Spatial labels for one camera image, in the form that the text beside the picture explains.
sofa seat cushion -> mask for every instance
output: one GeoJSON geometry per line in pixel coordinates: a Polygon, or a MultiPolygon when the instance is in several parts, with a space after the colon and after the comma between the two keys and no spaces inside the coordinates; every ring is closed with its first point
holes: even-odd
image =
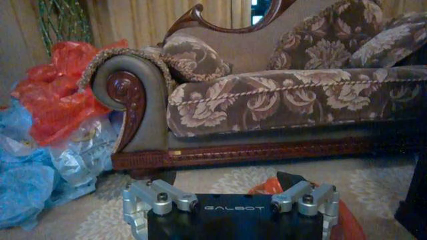
{"type": "Polygon", "coordinates": [[[271,70],[185,83],[169,99],[178,137],[408,120],[426,111],[427,67],[271,70]]]}
{"type": "Polygon", "coordinates": [[[334,69],[381,32],[384,11],[374,0],[341,0],[306,19],[278,42],[269,70],[334,69]]]}

black metal plate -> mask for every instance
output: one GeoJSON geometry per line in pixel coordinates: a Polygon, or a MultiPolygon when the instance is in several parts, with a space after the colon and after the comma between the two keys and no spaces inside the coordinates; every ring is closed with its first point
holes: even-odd
{"type": "Polygon", "coordinates": [[[149,212],[150,240],[321,240],[324,216],[273,214],[271,195],[198,194],[198,213],[149,212]]]}

green lattice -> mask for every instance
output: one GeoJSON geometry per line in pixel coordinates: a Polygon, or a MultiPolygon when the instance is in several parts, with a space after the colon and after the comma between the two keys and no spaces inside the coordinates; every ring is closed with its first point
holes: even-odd
{"type": "Polygon", "coordinates": [[[49,55],[62,41],[93,43],[91,25],[78,0],[39,0],[41,29],[49,55]]]}

throw pillow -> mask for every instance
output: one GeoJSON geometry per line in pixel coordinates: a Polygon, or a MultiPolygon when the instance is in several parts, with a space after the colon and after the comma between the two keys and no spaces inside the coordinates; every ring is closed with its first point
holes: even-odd
{"type": "Polygon", "coordinates": [[[427,43],[427,12],[409,13],[386,24],[385,30],[352,56],[353,68],[388,68],[427,43]]]}
{"type": "Polygon", "coordinates": [[[377,1],[341,0],[282,36],[267,69],[346,68],[353,53],[382,29],[377,1]]]}
{"type": "Polygon", "coordinates": [[[182,82],[206,82],[231,73],[231,65],[205,41],[187,34],[174,34],[162,50],[171,74],[182,82]]]}

wooden frame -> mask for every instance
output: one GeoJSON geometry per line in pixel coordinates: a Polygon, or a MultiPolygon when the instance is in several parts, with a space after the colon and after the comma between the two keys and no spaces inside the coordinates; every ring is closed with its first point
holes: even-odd
{"type": "Polygon", "coordinates": [[[245,28],[223,28],[213,23],[210,23],[202,17],[203,12],[203,5],[197,4],[186,13],[185,15],[177,20],[173,27],[169,29],[163,42],[178,30],[191,27],[202,27],[206,29],[211,29],[213,31],[222,32],[222,33],[231,33],[231,34],[246,34],[255,32],[269,24],[282,15],[282,13],[290,8],[290,6],[295,3],[297,0],[271,0],[271,5],[267,10],[266,16],[262,20],[253,26],[245,28]]]}
{"type": "MultiPolygon", "coordinates": [[[[170,28],[167,38],[179,29],[202,27],[217,32],[245,34],[265,28],[297,0],[273,0],[263,20],[254,26],[227,29],[209,23],[202,17],[203,6],[198,4],[178,19],[170,28]]],[[[138,77],[126,71],[114,73],[107,81],[111,98],[126,106],[125,128],[113,166],[130,170],[134,178],[153,175],[159,170],[183,166],[205,166],[286,158],[321,157],[373,152],[402,152],[421,149],[426,145],[426,134],[373,137],[348,137],[301,142],[223,145],[215,147],[170,149],[167,151],[123,152],[133,140],[146,114],[146,89],[138,77]]]]}

